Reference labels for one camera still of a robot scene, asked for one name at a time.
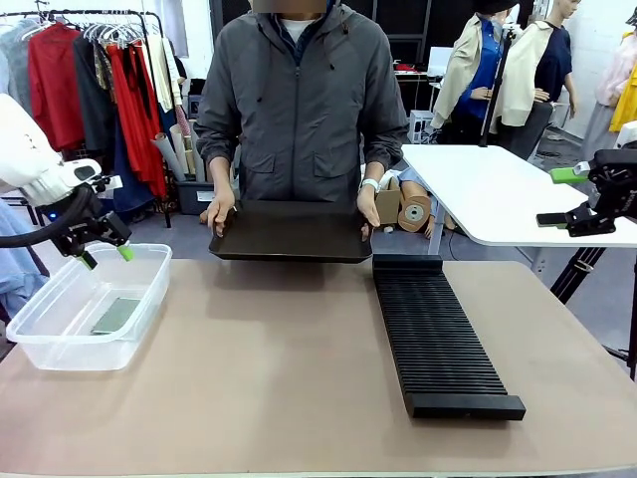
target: black cable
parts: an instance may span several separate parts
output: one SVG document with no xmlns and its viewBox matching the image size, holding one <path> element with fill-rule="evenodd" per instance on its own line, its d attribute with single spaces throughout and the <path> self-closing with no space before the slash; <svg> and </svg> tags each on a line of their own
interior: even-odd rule
<svg viewBox="0 0 637 478">
<path fill-rule="evenodd" d="M 451 231 L 451 237 L 449 238 L 449 253 L 451 254 L 451 257 L 453 257 L 454 261 L 458 261 L 458 259 L 456 258 L 456 255 L 454 254 L 454 248 L 452 247 L 452 243 L 451 243 L 454 240 L 455 235 L 456 235 L 456 229 L 454 228 Z"/>
<path fill-rule="evenodd" d="M 90 186 L 81 187 L 69 209 L 67 209 L 58 220 L 42 229 L 27 234 L 0 236 L 0 249 L 34 246 L 60 235 L 65 229 L 73 225 L 72 222 L 75 221 L 89 205 L 92 195 L 93 190 Z"/>
</svg>

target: metal stand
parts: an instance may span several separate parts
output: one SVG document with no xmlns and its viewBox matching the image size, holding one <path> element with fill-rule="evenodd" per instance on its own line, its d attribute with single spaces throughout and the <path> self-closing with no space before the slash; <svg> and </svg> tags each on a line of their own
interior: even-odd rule
<svg viewBox="0 0 637 478">
<path fill-rule="evenodd" d="M 566 304 L 577 288 L 593 270 L 606 249 L 604 248 L 580 248 L 568 261 L 559 278 L 555 281 L 550 291 Z M 630 377 L 635 380 L 637 372 L 637 261 L 633 268 L 635 280 L 633 283 L 633 309 L 630 323 L 628 350 L 604 347 L 609 354 L 626 362 L 630 369 Z"/>
<path fill-rule="evenodd" d="M 440 201 L 436 201 L 438 207 L 435 211 L 432 211 L 434 216 L 434 230 L 431 233 L 431 239 L 429 240 L 429 250 L 427 254 L 430 256 L 437 256 L 440 251 L 440 240 L 442 238 L 442 231 L 445 224 L 445 208 Z"/>
<path fill-rule="evenodd" d="M 498 95 L 500 94 L 500 88 L 502 86 L 502 78 L 505 75 L 505 65 L 507 64 L 507 58 L 509 57 L 509 50 L 511 49 L 511 45 L 514 41 L 514 36 L 516 34 L 512 30 L 507 30 L 505 36 L 505 46 L 502 51 L 502 59 L 500 60 L 500 64 L 498 65 L 498 72 L 496 73 L 496 82 L 494 85 L 494 92 L 491 95 L 491 100 L 489 101 L 489 108 L 487 109 L 487 116 L 485 117 L 485 122 L 482 125 L 482 137 L 480 139 L 480 147 L 487 147 L 489 143 L 489 129 L 491 128 L 491 121 L 494 118 L 494 113 L 496 112 L 496 102 L 498 101 Z"/>
</svg>

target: hand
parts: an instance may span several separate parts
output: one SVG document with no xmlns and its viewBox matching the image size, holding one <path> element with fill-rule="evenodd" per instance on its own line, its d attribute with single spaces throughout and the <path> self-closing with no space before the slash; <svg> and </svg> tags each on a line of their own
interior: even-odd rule
<svg viewBox="0 0 637 478">
<path fill-rule="evenodd" d="M 216 191 L 216 196 L 208 206 L 208 227 L 215 228 L 219 237 L 223 237 L 226 219 L 230 209 L 235 207 L 235 193 L 232 188 L 224 187 Z"/>
<path fill-rule="evenodd" d="M 534 100 L 537 103 L 546 103 L 550 99 L 550 95 L 540 88 L 535 89 L 535 98 Z"/>
<path fill-rule="evenodd" d="M 361 229 L 362 240 L 366 241 L 371 234 L 369 226 L 380 227 L 380 216 L 376 209 L 376 191 L 371 185 L 366 184 L 360 189 L 358 199 L 356 199 L 356 206 L 358 206 L 358 210 L 368 222 Z"/>
<path fill-rule="evenodd" d="M 571 95 L 570 96 L 570 118 L 573 119 L 575 118 L 575 115 L 577 115 L 577 97 L 575 95 Z"/>
<path fill-rule="evenodd" d="M 491 99 L 493 93 L 494 92 L 492 90 L 489 90 L 488 88 L 476 88 L 471 92 L 471 99 L 487 102 Z"/>
</svg>

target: cardboard tube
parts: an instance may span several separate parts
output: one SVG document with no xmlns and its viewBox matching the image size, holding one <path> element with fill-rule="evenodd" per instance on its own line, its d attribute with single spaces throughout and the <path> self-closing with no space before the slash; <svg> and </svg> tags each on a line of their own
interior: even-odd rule
<svg viewBox="0 0 637 478">
<path fill-rule="evenodd" d="M 195 161 L 195 174 L 197 175 L 197 182 L 206 182 L 206 164 L 199 154 L 199 149 L 197 149 L 197 141 L 199 140 L 199 136 L 195 132 L 195 122 L 196 119 L 190 120 L 190 135 L 192 137 L 192 152 L 194 154 Z"/>
<path fill-rule="evenodd" d="M 403 181 L 400 190 L 402 197 L 398 225 L 407 232 L 418 232 L 431 215 L 431 199 L 426 189 L 417 182 Z"/>
<path fill-rule="evenodd" d="M 178 181 L 185 181 L 186 176 L 181 167 L 181 164 L 179 163 L 179 159 L 177 159 L 174 149 L 170 145 L 168 136 L 161 132 L 155 137 L 155 141 L 152 141 L 152 143 L 157 149 L 159 149 L 159 151 L 161 151 L 163 160 L 166 161 L 166 164 L 168 164 L 168 167 L 175 175 L 175 179 L 177 179 Z"/>
<path fill-rule="evenodd" d="M 170 135 L 172 136 L 172 143 L 175 145 L 175 154 L 179 159 L 182 170 L 184 172 L 190 172 L 188 169 L 188 161 L 186 160 L 186 146 L 183 143 L 183 135 L 181 134 L 181 127 L 179 124 L 175 124 L 170 128 Z"/>
</svg>

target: yellow garment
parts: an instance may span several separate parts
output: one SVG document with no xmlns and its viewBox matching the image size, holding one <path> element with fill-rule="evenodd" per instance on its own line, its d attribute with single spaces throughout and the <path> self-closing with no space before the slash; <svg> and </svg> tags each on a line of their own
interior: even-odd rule
<svg viewBox="0 0 637 478">
<path fill-rule="evenodd" d="M 625 124 L 635 120 L 637 120 L 637 66 L 619 99 L 613 121 L 610 123 L 610 131 L 619 132 Z"/>
</svg>

